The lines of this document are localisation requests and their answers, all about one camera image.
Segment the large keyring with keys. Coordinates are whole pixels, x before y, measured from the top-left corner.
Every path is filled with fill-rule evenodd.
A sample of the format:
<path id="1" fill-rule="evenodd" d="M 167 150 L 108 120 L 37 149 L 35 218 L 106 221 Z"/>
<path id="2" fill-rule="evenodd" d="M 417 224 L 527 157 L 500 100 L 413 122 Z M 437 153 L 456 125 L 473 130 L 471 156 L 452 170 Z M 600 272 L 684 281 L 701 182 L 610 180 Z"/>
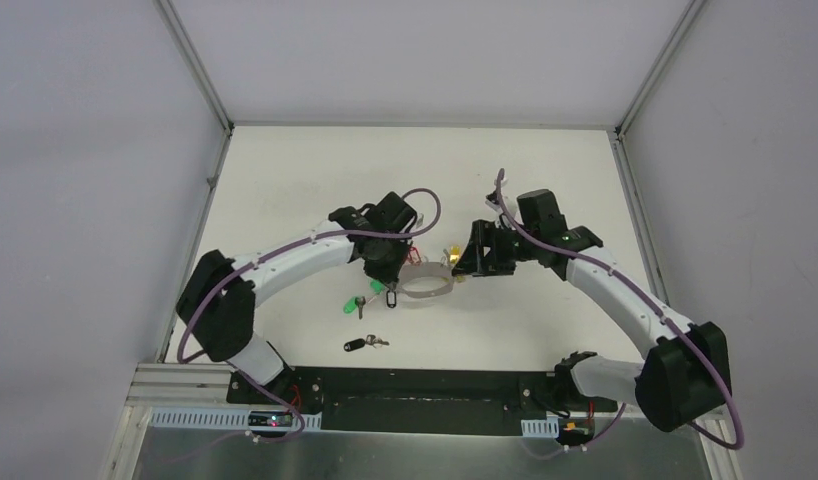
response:
<path id="1" fill-rule="evenodd" d="M 388 308 L 395 308 L 399 297 L 429 300 L 450 294 L 457 284 L 466 280 L 464 275 L 452 273 L 462 253 L 462 247 L 450 245 L 435 260 L 421 255 L 417 248 L 412 247 L 398 274 L 397 282 L 393 286 L 385 286 L 372 280 L 369 284 L 370 294 L 363 297 L 363 300 L 372 303 L 382 299 Z"/>

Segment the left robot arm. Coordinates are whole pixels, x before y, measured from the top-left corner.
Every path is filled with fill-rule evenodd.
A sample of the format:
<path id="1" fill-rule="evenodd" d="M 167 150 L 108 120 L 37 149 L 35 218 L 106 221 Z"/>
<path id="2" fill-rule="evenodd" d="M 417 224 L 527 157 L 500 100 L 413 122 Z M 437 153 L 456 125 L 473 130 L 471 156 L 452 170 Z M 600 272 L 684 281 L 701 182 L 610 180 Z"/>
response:
<path id="1" fill-rule="evenodd" d="M 324 270 L 360 260 L 364 273 L 393 286 L 411 247 L 417 211 L 394 192 L 376 204 L 339 208 L 298 240 L 269 252 L 202 255 L 176 303 L 202 352 L 252 379 L 266 404 L 290 390 L 288 364 L 254 330 L 256 309 L 271 296 Z"/>

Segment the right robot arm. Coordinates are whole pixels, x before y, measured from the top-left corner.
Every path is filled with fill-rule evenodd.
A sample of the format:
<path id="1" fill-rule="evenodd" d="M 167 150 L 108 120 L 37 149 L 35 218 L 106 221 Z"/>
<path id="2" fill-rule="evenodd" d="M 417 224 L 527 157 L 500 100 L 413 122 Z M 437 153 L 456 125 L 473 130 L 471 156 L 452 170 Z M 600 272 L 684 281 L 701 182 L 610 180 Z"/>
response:
<path id="1" fill-rule="evenodd" d="M 552 399 L 568 410 L 590 398 L 638 407 L 657 429 L 672 432 L 727 405 L 731 397 L 726 336 L 714 323 L 697 324 L 629 278 L 603 241 L 571 227 L 554 193 L 534 190 L 509 202 L 492 192 L 498 217 L 475 220 L 455 276 L 511 276 L 536 262 L 584 293 L 625 333 L 638 362 L 574 352 L 553 370 Z"/>

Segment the green tagged key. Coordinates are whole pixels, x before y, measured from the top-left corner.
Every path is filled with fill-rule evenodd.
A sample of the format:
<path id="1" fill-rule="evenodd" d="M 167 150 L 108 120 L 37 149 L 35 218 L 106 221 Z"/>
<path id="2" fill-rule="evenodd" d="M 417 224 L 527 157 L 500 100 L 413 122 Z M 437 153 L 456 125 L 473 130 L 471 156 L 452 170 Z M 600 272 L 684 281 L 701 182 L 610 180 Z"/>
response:
<path id="1" fill-rule="evenodd" d="M 364 318 L 364 309 L 368 303 L 368 298 L 365 296 L 355 296 L 348 300 L 342 307 L 342 311 L 346 315 L 355 314 L 359 320 Z"/>

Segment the black tagged key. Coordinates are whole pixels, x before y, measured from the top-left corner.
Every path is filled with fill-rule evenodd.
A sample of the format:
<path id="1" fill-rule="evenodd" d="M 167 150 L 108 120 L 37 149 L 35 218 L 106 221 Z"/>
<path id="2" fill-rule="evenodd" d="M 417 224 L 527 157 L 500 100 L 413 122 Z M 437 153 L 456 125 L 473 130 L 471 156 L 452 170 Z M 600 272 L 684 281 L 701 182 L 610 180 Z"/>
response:
<path id="1" fill-rule="evenodd" d="M 350 340 L 343 345 L 343 350 L 347 353 L 360 350 L 365 347 L 382 348 L 389 346 L 390 342 L 383 340 L 381 337 L 369 334 L 364 338 L 357 338 Z"/>

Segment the right controller board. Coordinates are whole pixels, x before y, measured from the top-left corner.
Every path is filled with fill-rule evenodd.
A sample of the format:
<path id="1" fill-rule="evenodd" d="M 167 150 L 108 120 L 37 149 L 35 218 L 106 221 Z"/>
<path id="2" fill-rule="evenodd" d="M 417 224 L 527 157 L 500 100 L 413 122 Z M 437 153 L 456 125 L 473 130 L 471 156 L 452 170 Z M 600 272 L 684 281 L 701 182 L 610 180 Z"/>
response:
<path id="1" fill-rule="evenodd" d="M 575 447 L 589 443 L 594 438 L 593 419 L 570 419 L 560 425 L 557 442 L 563 446 Z"/>

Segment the controller board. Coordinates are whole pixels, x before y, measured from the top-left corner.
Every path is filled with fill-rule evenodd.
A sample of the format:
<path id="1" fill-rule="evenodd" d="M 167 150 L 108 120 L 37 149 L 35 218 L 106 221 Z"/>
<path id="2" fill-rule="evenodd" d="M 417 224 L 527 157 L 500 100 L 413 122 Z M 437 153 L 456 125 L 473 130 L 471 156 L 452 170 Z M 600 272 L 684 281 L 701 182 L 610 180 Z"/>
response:
<path id="1" fill-rule="evenodd" d="M 251 411 L 248 415 L 248 425 L 265 428 L 290 428 L 295 417 L 289 411 Z"/>
<path id="2" fill-rule="evenodd" d="M 589 443 L 594 438 L 593 419 L 570 419 L 560 425 L 557 442 L 563 446 L 575 447 Z"/>

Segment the left controller board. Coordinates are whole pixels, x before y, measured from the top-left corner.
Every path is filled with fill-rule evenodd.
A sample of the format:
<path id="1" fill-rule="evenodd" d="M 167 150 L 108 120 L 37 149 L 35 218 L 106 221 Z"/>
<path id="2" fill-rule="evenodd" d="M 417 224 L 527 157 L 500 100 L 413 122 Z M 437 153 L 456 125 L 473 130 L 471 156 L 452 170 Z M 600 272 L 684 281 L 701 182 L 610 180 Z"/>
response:
<path id="1" fill-rule="evenodd" d="M 265 428 L 290 428 L 295 417 L 289 411 L 251 411 L 248 415 L 248 425 Z"/>

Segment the aluminium frame rail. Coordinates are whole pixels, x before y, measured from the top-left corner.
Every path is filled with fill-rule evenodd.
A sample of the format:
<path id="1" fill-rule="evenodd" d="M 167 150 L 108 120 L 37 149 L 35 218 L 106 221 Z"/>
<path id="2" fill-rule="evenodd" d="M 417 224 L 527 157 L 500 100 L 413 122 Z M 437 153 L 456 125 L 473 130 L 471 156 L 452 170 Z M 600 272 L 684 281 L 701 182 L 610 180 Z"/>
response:
<path id="1" fill-rule="evenodd" d="M 567 393 L 566 382 L 554 376 Z M 244 376 L 218 365 L 145 364 L 137 368 L 128 397 L 134 400 L 180 401 L 210 405 L 268 406 L 274 395 L 267 386 L 259 392 Z"/>

